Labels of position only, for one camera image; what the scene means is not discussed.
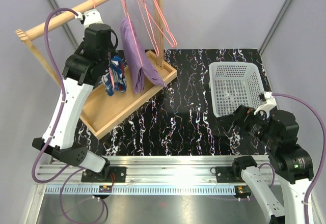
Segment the pink hanger of blue trousers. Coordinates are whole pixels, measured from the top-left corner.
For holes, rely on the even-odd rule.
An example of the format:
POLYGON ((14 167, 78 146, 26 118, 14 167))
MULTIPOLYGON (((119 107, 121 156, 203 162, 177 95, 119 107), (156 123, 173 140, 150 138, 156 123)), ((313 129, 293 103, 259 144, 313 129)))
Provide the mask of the pink hanger of blue trousers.
POLYGON ((112 69, 111 69, 110 65, 111 65, 111 63, 110 63, 110 60, 109 60, 108 67, 105 70, 105 75, 103 75, 103 77, 102 77, 102 82, 105 83, 105 82, 110 81, 110 83, 112 84, 112 87, 115 88, 114 76, 113 76, 113 72, 112 72, 112 69))

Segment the blue patterned trousers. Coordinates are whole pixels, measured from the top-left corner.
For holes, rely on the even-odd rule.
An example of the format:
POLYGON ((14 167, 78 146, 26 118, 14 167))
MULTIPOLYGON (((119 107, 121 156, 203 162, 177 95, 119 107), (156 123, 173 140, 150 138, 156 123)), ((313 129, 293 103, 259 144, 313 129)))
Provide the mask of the blue patterned trousers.
POLYGON ((124 61, 119 55, 115 55, 111 59, 110 66, 105 71, 105 75, 101 77, 105 91, 109 96, 117 92, 126 92, 127 82, 124 71, 124 61))

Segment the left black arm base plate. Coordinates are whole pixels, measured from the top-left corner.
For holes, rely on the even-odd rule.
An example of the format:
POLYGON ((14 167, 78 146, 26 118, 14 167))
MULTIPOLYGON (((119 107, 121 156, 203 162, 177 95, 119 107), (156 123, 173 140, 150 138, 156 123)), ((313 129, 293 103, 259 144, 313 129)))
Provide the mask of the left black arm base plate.
POLYGON ((86 170, 82 173, 81 181, 85 183, 125 183, 127 175, 127 167, 111 166, 108 175, 95 173, 91 170, 86 170))

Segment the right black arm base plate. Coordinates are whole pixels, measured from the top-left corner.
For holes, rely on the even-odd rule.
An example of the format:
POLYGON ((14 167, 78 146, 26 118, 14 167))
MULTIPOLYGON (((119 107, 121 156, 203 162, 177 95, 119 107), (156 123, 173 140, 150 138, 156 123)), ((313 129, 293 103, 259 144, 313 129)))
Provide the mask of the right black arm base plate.
POLYGON ((242 178, 236 176, 231 166, 215 166, 210 168, 210 173, 216 177, 218 183, 240 183, 242 178))

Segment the empty pink hanger front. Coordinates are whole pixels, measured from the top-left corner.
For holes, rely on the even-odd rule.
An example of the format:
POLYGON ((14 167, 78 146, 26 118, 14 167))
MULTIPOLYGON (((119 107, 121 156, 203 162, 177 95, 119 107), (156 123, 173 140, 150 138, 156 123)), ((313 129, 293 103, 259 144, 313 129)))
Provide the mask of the empty pink hanger front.
POLYGON ((159 1, 152 0, 154 7, 153 13, 149 11, 147 0, 137 0, 137 3, 147 34, 150 38, 150 42, 156 53, 160 52, 160 45, 163 43, 161 38, 165 39, 172 48, 176 48, 178 45, 177 40, 169 28, 159 1))

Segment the aluminium mounting rail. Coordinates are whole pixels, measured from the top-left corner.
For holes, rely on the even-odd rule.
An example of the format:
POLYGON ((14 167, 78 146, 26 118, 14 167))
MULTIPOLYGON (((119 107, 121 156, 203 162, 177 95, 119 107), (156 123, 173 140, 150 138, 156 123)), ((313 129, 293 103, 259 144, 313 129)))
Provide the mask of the aluminium mounting rail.
MULTIPOLYGON (((127 185, 217 185, 212 174, 217 166, 230 166, 239 156, 105 156, 111 166, 126 167, 127 185)), ((41 164, 36 176, 47 180, 64 167, 57 160, 53 164, 41 164)), ((61 183, 77 167, 69 166, 51 183, 61 183)), ((263 179, 270 183, 272 171, 269 166, 260 170, 263 179)))

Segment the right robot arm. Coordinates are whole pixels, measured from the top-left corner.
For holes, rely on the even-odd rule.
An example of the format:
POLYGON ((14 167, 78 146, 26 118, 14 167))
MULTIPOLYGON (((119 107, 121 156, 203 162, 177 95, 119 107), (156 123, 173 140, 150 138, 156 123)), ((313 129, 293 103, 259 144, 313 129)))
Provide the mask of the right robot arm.
POLYGON ((297 144, 299 125, 295 116, 288 111, 275 110, 269 121, 265 121, 255 109, 244 105, 239 106, 234 115, 232 126, 266 147, 274 174, 279 177, 284 203, 280 204, 263 182, 252 156, 234 159, 232 178, 247 184, 267 223, 307 223, 312 210, 305 196, 314 177, 313 163, 308 152, 297 144))

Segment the white plastic basket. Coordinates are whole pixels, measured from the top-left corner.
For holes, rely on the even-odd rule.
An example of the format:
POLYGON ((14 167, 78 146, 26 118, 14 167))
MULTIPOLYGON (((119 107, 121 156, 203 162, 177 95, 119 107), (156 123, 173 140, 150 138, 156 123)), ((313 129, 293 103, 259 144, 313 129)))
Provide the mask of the white plastic basket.
POLYGON ((209 87, 216 117, 232 114, 240 105, 257 109, 264 92, 258 67, 246 62, 211 63, 209 87))

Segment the empty pink hanger back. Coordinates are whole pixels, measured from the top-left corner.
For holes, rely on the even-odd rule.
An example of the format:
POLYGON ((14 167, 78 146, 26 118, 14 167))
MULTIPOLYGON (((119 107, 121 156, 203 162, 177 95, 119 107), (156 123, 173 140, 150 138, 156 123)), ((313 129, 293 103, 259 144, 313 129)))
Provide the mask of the empty pink hanger back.
POLYGON ((137 0, 147 34, 157 57, 164 51, 164 16, 160 0, 137 0))

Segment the purple trousers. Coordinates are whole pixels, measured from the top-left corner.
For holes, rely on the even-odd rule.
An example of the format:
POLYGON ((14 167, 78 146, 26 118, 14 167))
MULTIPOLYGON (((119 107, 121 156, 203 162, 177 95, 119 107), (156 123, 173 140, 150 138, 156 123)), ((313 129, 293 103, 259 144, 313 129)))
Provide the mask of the purple trousers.
POLYGON ((139 93, 144 89, 145 78, 155 86, 165 86, 159 72, 146 56, 132 21, 127 17, 123 18, 120 25, 120 35, 134 92, 139 93))

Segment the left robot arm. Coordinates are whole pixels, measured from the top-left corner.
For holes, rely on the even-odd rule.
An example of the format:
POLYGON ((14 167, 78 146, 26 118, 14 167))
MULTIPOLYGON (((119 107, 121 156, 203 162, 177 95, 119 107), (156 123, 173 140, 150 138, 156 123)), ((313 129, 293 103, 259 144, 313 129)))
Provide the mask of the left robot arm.
POLYGON ((65 63, 62 72, 62 92, 55 113, 42 137, 33 139, 32 146, 71 166, 92 171, 99 182, 110 177, 110 162, 74 141, 74 132, 83 106, 98 77, 104 75, 115 50, 111 35, 114 31, 104 23, 94 23, 85 29, 83 42, 65 63))

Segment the black marble pattern mat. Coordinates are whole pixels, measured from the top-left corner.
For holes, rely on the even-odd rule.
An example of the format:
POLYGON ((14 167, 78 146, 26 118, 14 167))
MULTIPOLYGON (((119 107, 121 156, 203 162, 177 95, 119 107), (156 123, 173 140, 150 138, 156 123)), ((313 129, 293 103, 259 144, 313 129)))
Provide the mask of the black marble pattern mat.
POLYGON ((97 139, 78 122, 74 139, 104 156, 264 155, 250 136, 229 133, 232 117, 213 114, 209 65, 247 62, 258 67, 263 87, 271 90, 256 49, 167 49, 165 60, 177 78, 122 123, 97 139))

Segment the empty pink hanger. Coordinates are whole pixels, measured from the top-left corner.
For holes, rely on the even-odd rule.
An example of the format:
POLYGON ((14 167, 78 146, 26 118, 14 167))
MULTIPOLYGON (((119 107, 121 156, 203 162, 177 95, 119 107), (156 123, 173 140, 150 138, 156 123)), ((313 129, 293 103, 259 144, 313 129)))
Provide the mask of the empty pink hanger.
POLYGON ((157 57, 164 51, 164 16, 160 0, 137 0, 147 34, 157 57))
POLYGON ((165 39, 172 48, 176 48, 178 45, 177 40, 169 28, 159 1, 152 0, 154 7, 153 13, 149 11, 147 0, 137 0, 137 3, 147 34, 150 38, 150 42, 156 53, 160 52, 160 45, 163 43, 161 38, 165 39))

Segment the pink hanger of purple trousers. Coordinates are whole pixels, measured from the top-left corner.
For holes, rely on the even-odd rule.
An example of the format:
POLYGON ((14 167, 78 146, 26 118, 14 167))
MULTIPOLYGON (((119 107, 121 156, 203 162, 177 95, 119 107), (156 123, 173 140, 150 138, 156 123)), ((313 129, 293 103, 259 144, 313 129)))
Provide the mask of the pink hanger of purple trousers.
POLYGON ((130 19, 126 0, 121 0, 125 17, 120 25, 120 34, 123 51, 130 71, 139 72, 143 67, 141 50, 138 45, 137 35, 130 19))

